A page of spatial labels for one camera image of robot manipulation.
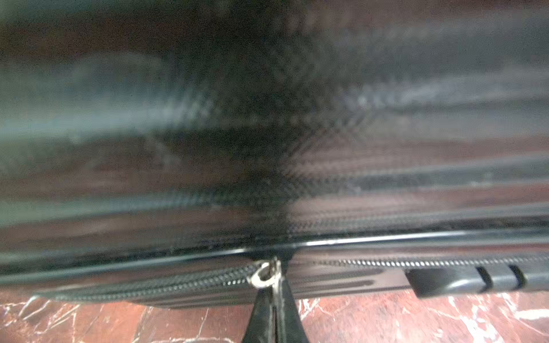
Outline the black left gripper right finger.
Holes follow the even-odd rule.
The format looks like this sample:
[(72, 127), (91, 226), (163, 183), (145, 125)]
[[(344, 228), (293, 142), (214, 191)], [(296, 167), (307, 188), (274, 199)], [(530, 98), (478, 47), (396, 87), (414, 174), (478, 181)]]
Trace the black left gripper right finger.
[(275, 341), (309, 343), (293, 293), (286, 279), (274, 287)]

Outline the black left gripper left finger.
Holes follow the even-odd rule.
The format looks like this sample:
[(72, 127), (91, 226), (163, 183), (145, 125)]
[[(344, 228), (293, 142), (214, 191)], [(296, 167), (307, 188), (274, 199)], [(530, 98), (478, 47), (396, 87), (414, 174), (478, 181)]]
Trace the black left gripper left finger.
[(275, 340), (275, 313), (271, 291), (259, 291), (242, 343), (271, 343)]

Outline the black hard-shell suitcase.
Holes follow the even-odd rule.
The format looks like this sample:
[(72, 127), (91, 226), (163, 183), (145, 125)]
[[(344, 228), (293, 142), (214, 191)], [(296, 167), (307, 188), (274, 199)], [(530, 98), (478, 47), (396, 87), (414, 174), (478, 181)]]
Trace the black hard-shell suitcase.
[(548, 288), (547, 1), (3, 1), (1, 288)]

